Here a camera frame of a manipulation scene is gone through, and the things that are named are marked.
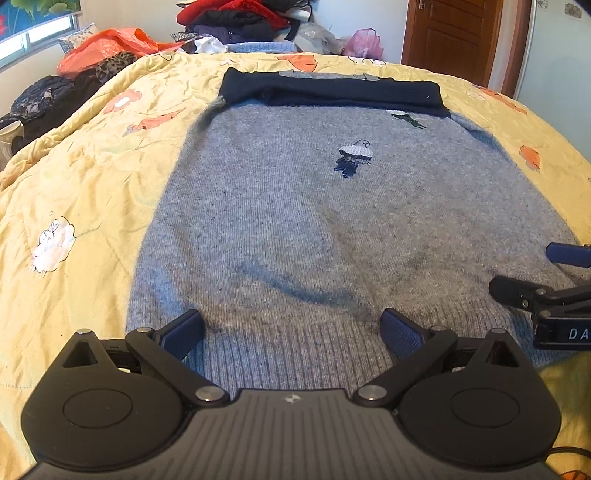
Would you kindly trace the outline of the red garment on pile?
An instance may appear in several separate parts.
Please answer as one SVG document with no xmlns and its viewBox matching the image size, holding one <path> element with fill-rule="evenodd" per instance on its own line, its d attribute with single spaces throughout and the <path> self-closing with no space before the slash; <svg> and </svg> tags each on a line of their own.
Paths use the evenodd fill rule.
<svg viewBox="0 0 591 480">
<path fill-rule="evenodd" d="M 288 21 L 272 8 L 267 7 L 263 1 L 253 0 L 199 0 L 190 3 L 182 8 L 176 15 L 176 21 L 179 25 L 188 26 L 193 23 L 202 13 L 212 12 L 230 12 L 252 13 L 263 17 L 270 23 L 273 30 L 287 28 Z"/>
</svg>

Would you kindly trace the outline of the pink plastic bag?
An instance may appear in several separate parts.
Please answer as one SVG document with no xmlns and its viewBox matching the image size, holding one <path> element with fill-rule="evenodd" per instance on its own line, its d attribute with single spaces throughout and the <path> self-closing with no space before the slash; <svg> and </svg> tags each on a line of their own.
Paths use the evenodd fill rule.
<svg viewBox="0 0 591 480">
<path fill-rule="evenodd" d="M 346 40 L 342 54 L 348 57 L 381 60 L 384 54 L 381 36 L 373 28 L 356 30 L 356 33 Z"/>
</svg>

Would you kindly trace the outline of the light blue towel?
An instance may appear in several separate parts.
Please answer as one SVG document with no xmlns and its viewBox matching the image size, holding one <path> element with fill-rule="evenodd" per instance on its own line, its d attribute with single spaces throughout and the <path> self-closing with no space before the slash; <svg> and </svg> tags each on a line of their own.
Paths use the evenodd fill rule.
<svg viewBox="0 0 591 480">
<path fill-rule="evenodd" d="M 290 41 L 270 41 L 270 42 L 240 42 L 228 44 L 228 53 L 270 53 L 270 54 L 290 54 L 296 53 L 297 46 Z"/>
</svg>

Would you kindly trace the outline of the cream cloth bag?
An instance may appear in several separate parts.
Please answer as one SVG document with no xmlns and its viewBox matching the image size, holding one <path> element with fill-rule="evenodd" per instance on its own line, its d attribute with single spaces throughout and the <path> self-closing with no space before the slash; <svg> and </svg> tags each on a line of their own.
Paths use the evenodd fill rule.
<svg viewBox="0 0 591 480">
<path fill-rule="evenodd" d="M 21 121 L 14 121 L 0 130 L 0 170 L 4 170 L 13 156 L 12 143 L 17 137 L 24 135 Z"/>
</svg>

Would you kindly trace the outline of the grey navy knit sweater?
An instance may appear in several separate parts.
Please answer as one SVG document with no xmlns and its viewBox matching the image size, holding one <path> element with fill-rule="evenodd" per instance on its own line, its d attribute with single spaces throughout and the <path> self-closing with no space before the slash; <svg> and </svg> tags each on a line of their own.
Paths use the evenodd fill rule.
<svg viewBox="0 0 591 480">
<path fill-rule="evenodd" d="M 190 367 L 228 392 L 355 390 L 390 366 L 379 319 L 481 337 L 527 316 L 496 275 L 558 288 L 570 228 L 499 142 L 432 82 L 229 69 L 190 127 L 143 239 L 126 327 L 197 310 Z"/>
</svg>

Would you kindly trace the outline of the dark clothes beside bed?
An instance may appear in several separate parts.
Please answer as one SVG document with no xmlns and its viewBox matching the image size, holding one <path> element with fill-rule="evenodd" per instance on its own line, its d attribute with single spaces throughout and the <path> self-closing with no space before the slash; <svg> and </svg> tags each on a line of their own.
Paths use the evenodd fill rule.
<svg viewBox="0 0 591 480">
<path fill-rule="evenodd" d="M 13 102 L 9 113 L 1 117 L 1 129 L 17 120 L 24 127 L 24 135 L 13 140 L 13 155 L 59 127 L 102 85 L 137 59 L 131 52 L 120 52 L 82 71 L 73 79 L 45 76 L 29 86 Z"/>
</svg>

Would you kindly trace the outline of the navy garments in pile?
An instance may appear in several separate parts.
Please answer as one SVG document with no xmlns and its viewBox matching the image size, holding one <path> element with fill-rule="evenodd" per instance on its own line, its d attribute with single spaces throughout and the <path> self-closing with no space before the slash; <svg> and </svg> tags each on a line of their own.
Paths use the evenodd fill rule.
<svg viewBox="0 0 591 480">
<path fill-rule="evenodd" d="M 224 44 L 250 41 L 270 42 L 280 30 L 273 30 L 270 23 L 259 15 L 236 11 L 227 13 L 208 11 L 202 13 L 193 23 L 185 27 L 186 32 L 195 35 L 208 34 L 221 40 Z"/>
</svg>

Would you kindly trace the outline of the window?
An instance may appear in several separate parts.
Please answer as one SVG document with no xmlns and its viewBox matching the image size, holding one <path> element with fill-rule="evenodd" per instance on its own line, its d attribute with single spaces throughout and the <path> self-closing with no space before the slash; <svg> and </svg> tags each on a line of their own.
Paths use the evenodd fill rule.
<svg viewBox="0 0 591 480">
<path fill-rule="evenodd" d="M 1 69 L 58 43 L 60 36 L 73 33 L 78 27 L 75 15 L 53 18 L 29 29 L 1 38 Z"/>
</svg>

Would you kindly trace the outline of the white crumpled cloth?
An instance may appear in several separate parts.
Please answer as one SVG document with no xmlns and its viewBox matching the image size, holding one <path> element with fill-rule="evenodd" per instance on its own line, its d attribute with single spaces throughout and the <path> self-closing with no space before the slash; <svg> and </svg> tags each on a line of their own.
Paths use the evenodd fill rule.
<svg viewBox="0 0 591 480">
<path fill-rule="evenodd" d="M 187 40 L 181 49 L 187 54 L 217 54 L 228 52 L 228 46 L 224 45 L 214 36 L 199 36 Z"/>
</svg>

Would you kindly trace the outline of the orange plastic bag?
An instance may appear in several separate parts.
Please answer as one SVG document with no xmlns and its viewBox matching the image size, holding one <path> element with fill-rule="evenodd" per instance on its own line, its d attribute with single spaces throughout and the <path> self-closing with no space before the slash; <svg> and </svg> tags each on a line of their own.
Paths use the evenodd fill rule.
<svg viewBox="0 0 591 480">
<path fill-rule="evenodd" d="M 57 66 L 57 74 L 74 78 L 120 52 L 131 52 L 137 57 L 143 57 L 173 51 L 180 46 L 181 42 L 157 42 L 139 28 L 110 28 L 90 36 L 65 54 Z"/>
</svg>

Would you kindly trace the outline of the floral pillow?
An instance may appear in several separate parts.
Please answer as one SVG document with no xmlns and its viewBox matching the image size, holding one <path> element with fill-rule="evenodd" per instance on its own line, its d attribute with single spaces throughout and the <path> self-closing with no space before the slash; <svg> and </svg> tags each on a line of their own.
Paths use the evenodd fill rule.
<svg viewBox="0 0 591 480">
<path fill-rule="evenodd" d="M 95 23 L 90 23 L 80 30 L 77 30 L 67 36 L 60 37 L 58 44 L 64 54 L 78 48 L 87 39 L 92 37 L 98 32 L 98 28 Z"/>
</svg>

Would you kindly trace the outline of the brown wooden door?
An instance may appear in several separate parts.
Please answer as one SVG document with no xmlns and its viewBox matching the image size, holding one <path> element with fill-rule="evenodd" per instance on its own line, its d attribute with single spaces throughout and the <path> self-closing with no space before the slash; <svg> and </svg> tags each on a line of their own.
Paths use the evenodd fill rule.
<svg viewBox="0 0 591 480">
<path fill-rule="evenodd" d="M 402 63 L 486 86 L 502 8 L 499 0 L 411 1 Z"/>
</svg>

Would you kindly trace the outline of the lotus print window blind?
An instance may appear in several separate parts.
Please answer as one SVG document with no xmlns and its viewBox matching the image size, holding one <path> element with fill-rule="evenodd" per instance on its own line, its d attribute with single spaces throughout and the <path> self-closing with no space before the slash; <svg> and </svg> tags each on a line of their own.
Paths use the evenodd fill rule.
<svg viewBox="0 0 591 480">
<path fill-rule="evenodd" d="M 78 0 L 1 0 L 1 37 L 81 11 Z"/>
</svg>

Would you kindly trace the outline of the black clothes on pile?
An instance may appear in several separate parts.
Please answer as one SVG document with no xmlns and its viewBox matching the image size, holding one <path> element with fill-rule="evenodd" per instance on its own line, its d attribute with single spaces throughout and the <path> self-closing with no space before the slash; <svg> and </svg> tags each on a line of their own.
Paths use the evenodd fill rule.
<svg viewBox="0 0 591 480">
<path fill-rule="evenodd" d="M 301 22 L 311 20 L 312 6 L 308 0 L 263 0 L 263 5 L 287 19 Z"/>
</svg>

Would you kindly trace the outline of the yellow floral bed quilt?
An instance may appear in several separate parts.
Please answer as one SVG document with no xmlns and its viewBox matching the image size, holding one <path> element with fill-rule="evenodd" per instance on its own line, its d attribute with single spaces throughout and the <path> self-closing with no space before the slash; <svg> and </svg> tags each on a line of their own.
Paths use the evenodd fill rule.
<svg viewBox="0 0 591 480">
<path fill-rule="evenodd" d="M 33 465 L 20 416 L 81 327 L 122 334 L 137 252 L 186 131 L 228 68 L 369 74 L 432 81 L 445 105 L 493 134 L 582 243 L 590 240 L 590 165 L 515 100 L 400 64 L 321 54 L 144 57 L 106 83 L 1 174 L 1 475 Z"/>
</svg>

